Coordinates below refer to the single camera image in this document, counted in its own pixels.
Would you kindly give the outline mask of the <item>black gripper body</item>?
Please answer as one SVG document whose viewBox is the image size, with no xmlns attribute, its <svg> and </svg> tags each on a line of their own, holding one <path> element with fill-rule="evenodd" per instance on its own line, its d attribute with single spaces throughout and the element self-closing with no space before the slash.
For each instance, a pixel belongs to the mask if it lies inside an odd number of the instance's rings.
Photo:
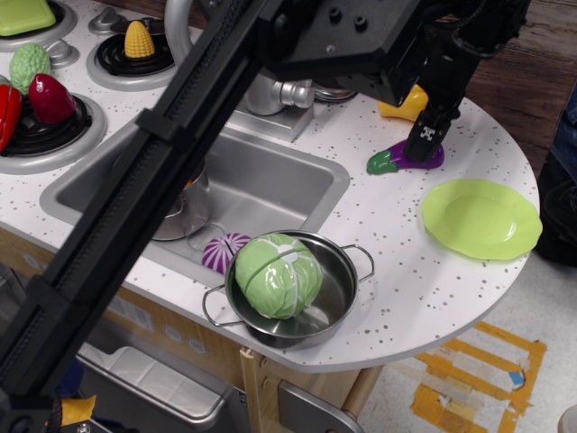
<svg viewBox="0 0 577 433">
<path fill-rule="evenodd" d="M 459 116 L 479 64 L 494 58 L 527 22 L 526 1 L 424 1 L 428 60 L 418 85 L 428 95 L 424 120 Z"/>
</svg>

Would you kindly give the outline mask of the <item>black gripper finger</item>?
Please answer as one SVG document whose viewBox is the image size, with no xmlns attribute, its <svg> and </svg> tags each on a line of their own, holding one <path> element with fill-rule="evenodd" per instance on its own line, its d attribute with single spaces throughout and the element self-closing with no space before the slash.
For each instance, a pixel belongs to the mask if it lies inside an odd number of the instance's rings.
<svg viewBox="0 0 577 433">
<path fill-rule="evenodd" d="M 431 110 L 423 110 L 409 133 L 403 154 L 410 161 L 430 161 L 443 138 L 443 119 Z"/>
</svg>

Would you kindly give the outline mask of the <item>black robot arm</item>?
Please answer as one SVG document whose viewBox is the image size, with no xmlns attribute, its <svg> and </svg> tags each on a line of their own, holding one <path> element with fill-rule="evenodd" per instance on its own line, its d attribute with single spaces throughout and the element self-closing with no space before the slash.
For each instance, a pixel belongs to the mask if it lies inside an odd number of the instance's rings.
<svg viewBox="0 0 577 433">
<path fill-rule="evenodd" d="M 259 72 L 335 78 L 426 109 L 404 150 L 429 161 L 483 59 L 517 37 L 525 1 L 225 1 L 1 339 L 1 429 L 42 432 L 56 388 Z"/>
</svg>

